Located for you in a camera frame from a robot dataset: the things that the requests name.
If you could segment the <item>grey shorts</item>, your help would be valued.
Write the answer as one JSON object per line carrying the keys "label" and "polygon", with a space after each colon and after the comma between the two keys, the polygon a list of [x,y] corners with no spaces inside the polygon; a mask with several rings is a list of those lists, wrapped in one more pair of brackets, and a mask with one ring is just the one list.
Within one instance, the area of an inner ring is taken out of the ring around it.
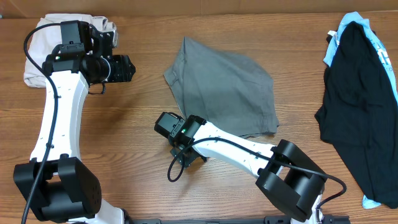
{"label": "grey shorts", "polygon": [[185,118],[200,116],[243,138],[277,132],[274,81],[245,55],[184,37],[164,78]]}

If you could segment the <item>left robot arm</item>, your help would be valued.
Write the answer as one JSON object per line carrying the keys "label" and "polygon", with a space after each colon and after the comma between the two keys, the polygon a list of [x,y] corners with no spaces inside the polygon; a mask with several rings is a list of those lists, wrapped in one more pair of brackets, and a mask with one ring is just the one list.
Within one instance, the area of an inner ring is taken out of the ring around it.
{"label": "left robot arm", "polygon": [[136,69],[127,55],[114,55],[116,26],[102,29],[84,21],[59,24],[61,43],[39,71],[46,100],[39,138],[13,179],[26,201],[24,213],[55,223],[131,223],[128,212],[108,203],[98,178],[81,161],[80,128],[90,86],[132,80]]}

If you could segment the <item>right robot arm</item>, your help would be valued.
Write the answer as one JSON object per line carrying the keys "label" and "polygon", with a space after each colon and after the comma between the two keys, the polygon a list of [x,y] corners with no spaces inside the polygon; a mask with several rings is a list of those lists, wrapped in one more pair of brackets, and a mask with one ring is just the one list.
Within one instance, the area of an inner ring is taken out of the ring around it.
{"label": "right robot arm", "polygon": [[251,174],[268,200],[292,223],[321,223],[320,209],[326,182],[324,172],[294,143],[252,142],[227,133],[213,123],[191,115],[187,119],[163,112],[155,122],[157,133],[173,147],[173,163],[182,169],[200,158],[227,162]]}

